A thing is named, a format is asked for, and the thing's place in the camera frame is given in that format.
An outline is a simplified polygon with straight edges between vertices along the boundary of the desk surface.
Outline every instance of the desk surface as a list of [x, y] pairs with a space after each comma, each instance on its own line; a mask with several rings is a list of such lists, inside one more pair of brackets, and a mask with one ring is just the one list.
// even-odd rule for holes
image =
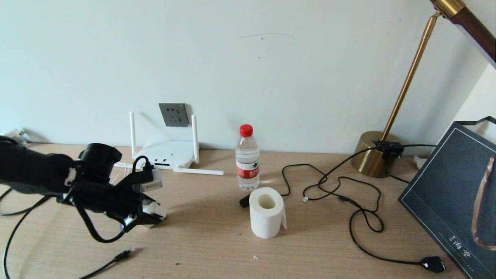
[[[43, 153], [64, 153], [73, 158], [83, 145], [38, 144]], [[128, 147], [118, 147], [123, 161], [131, 162]], [[345, 155], [263, 152], [260, 187], [286, 191], [281, 169], [288, 164], [311, 163], [327, 171]], [[167, 208], [167, 219], [146, 229], [136, 227], [111, 244], [93, 240], [75, 208], [55, 199], [35, 209], [18, 229], [10, 247], [8, 268], [12, 278], [78, 278], [94, 271], [121, 251], [134, 247], [131, 259], [110, 267], [99, 278], [463, 278], [447, 255], [397, 202], [406, 184], [392, 178], [376, 179], [355, 171], [350, 163], [335, 176], [346, 175], [368, 181], [382, 191], [379, 215], [383, 233], [370, 231], [362, 216], [354, 221], [361, 245], [379, 256], [419, 261], [439, 255], [446, 271], [434, 274], [419, 266], [388, 263], [360, 251], [352, 242], [348, 221], [355, 207], [337, 198], [302, 202], [302, 190], [320, 176], [308, 167], [287, 170], [292, 193], [284, 197], [288, 229], [272, 239], [256, 237], [249, 222], [249, 208], [239, 199], [234, 152], [201, 150], [201, 163], [194, 168], [224, 170], [224, 176], [174, 173], [163, 170], [164, 188], [148, 194]], [[411, 159], [400, 159], [393, 167], [398, 176], [410, 179], [416, 170]], [[111, 178], [122, 172], [114, 168]], [[335, 179], [326, 188], [332, 189]], [[7, 187], [0, 185], [0, 191]], [[373, 208], [376, 192], [354, 182], [338, 190], [367, 208]], [[317, 197], [317, 191], [308, 196]], [[22, 209], [38, 195], [11, 193], [0, 211]], [[110, 237], [118, 224], [102, 214], [90, 213], [97, 230]], [[20, 216], [1, 217], [2, 249]]]

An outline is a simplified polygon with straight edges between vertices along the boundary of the plastic bottle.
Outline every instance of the plastic bottle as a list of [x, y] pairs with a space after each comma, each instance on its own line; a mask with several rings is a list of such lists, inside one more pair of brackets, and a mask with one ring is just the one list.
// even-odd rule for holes
[[243, 191], [253, 191], [260, 183], [258, 175], [260, 150], [253, 137], [251, 125], [241, 125], [240, 139], [236, 145], [236, 166], [238, 168], [238, 185]]

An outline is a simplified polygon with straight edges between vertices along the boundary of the desk lamp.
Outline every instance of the desk lamp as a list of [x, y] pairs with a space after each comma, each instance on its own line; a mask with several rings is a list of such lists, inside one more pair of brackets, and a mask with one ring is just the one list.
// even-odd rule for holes
[[435, 13], [429, 18], [425, 27], [424, 33], [420, 40], [419, 48], [413, 58], [412, 65], [406, 76], [403, 87], [394, 105], [391, 116], [387, 121], [383, 132], [369, 131], [362, 134], [357, 144], [355, 152], [365, 150], [367, 148], [379, 147], [378, 149], [370, 149], [355, 156], [352, 160], [352, 165], [359, 172], [372, 177], [385, 177], [388, 167], [397, 156], [397, 152], [384, 151], [385, 146], [395, 147], [395, 142], [399, 139], [389, 134], [389, 130], [393, 125], [396, 114], [398, 113], [401, 103], [405, 98], [406, 92], [410, 87], [417, 66], [419, 65], [422, 54], [426, 48], [427, 42], [432, 34], [437, 18], [442, 17], [449, 19], [453, 24], [457, 25], [462, 31], [468, 33], [477, 43], [477, 47], [485, 58], [493, 67], [496, 68], [496, 39], [491, 32], [478, 20], [478, 18], [467, 8], [461, 0], [430, 0], [434, 4]]

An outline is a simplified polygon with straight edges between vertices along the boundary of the power outlet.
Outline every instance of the power outlet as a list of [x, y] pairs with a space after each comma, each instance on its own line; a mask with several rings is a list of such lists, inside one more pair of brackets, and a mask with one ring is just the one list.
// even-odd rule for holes
[[160, 107], [166, 126], [188, 126], [189, 120], [187, 118], [186, 106], [184, 104], [159, 103], [158, 106]]

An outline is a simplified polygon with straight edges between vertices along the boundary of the paper roll core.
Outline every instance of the paper roll core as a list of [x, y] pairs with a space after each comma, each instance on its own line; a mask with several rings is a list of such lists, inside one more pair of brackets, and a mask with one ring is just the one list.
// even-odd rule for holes
[[260, 238], [272, 238], [281, 225], [286, 228], [286, 212], [281, 195], [270, 187], [258, 188], [250, 194], [251, 230]]

